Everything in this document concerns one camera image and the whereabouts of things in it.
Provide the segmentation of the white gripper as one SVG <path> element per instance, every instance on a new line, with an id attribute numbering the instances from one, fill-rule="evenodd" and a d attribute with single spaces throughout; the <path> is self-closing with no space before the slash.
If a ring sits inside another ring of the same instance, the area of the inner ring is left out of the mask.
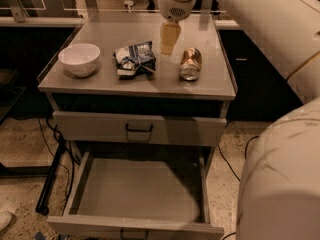
<path id="1" fill-rule="evenodd" d="M 158 0 L 161 15 L 169 20 L 161 25 L 160 49 L 164 55 L 170 55 L 181 33 L 179 21 L 191 14 L 195 0 Z"/>

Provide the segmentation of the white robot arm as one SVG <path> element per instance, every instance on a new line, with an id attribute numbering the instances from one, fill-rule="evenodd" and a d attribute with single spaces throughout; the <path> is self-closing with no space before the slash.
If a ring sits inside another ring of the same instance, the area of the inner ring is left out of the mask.
<path id="1" fill-rule="evenodd" d="M 217 0 L 302 101 L 257 139 L 240 181 L 236 240 L 320 240 L 318 0 Z M 194 0 L 159 0 L 166 19 Z"/>

